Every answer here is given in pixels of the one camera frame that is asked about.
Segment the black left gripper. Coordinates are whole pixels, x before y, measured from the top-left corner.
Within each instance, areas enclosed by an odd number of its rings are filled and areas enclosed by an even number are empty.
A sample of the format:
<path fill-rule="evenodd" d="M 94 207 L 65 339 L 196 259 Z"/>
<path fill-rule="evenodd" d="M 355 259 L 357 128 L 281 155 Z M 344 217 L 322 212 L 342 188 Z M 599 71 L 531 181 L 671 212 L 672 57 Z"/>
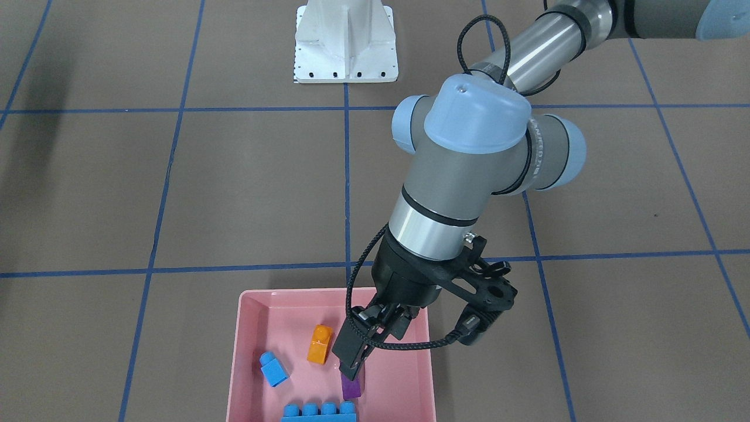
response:
<path fill-rule="evenodd" d="M 410 342 L 409 347 L 442 348 L 456 342 L 469 346 L 479 341 L 513 307 L 518 293 L 506 278 L 509 262 L 485 261 L 481 256 L 485 245 L 484 237 L 476 237 L 471 245 L 461 246 L 457 257 L 431 261 L 408 251 L 388 227 L 381 228 L 352 269 L 356 280 L 367 257 L 377 249 L 371 267 L 376 293 L 368 304 L 375 314 L 362 317 L 363 309 L 353 307 L 352 323 L 345 320 L 342 324 L 332 348 L 341 374 L 356 381 L 375 348 L 404 347 L 402 342 L 387 342 L 387 337 L 405 333 L 410 321 L 442 292 L 465 302 L 457 323 L 441 339 Z"/>

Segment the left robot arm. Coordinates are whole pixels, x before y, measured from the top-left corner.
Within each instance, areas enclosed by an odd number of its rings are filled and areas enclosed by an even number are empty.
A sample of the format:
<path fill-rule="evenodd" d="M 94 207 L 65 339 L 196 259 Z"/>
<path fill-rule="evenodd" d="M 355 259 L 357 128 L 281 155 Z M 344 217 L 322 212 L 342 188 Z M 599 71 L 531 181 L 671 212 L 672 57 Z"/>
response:
<path fill-rule="evenodd" d="M 497 17 L 472 19 L 457 42 L 460 74 L 394 112 L 392 137 L 413 160 L 346 284 L 332 347 L 341 374 L 356 381 L 375 348 L 471 345 L 513 307 L 509 265 L 485 261 L 473 230 L 490 196 L 554 189 L 583 168 L 579 128 L 533 115 L 528 100 L 563 66 L 610 39 L 747 33 L 747 1 L 557 1 L 512 40 Z"/>

